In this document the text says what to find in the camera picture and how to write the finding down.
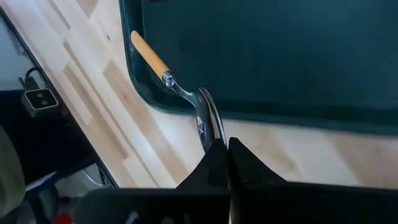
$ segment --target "wooden handle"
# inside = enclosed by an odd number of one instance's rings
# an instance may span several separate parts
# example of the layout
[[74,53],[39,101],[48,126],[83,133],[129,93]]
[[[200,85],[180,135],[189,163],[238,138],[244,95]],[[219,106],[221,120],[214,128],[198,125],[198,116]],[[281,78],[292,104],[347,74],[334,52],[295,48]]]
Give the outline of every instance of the wooden handle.
[[163,63],[162,59],[157,56],[147,42],[145,42],[145,40],[135,30],[131,32],[131,42],[144,60],[155,71],[160,80],[162,80],[163,73],[169,70],[166,64]]

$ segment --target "green tray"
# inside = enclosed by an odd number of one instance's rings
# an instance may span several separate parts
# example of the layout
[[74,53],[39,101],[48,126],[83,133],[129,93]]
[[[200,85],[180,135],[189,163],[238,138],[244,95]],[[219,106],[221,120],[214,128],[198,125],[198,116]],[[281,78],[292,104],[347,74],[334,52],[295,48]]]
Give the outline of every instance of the green tray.
[[138,31],[224,118],[398,133],[396,0],[120,0],[127,66],[153,107],[192,113],[130,41]]

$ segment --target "wooden table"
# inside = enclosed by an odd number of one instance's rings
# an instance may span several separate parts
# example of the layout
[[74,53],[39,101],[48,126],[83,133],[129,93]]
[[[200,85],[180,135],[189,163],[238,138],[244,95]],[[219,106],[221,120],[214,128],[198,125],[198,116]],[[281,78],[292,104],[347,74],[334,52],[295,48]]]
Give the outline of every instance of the wooden table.
[[[203,156],[193,116],[147,105],[126,67],[117,0],[0,0],[121,187],[175,187]],[[288,180],[398,188],[398,138],[224,120]]]

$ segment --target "black machine part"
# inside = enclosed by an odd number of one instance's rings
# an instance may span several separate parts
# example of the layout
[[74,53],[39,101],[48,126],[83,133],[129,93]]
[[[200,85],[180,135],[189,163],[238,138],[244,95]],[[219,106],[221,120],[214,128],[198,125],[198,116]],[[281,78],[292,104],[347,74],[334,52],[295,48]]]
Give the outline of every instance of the black machine part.
[[228,149],[216,140],[176,189],[96,190],[74,221],[228,223],[230,212],[232,223],[396,223],[397,204],[395,190],[288,182],[231,138]]

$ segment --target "red object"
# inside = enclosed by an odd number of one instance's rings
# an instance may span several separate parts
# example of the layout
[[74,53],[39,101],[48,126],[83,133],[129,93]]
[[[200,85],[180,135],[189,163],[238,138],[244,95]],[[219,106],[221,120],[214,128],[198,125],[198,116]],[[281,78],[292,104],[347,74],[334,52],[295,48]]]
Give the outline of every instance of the red object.
[[73,223],[69,213],[64,212],[54,220],[54,224],[71,224]]

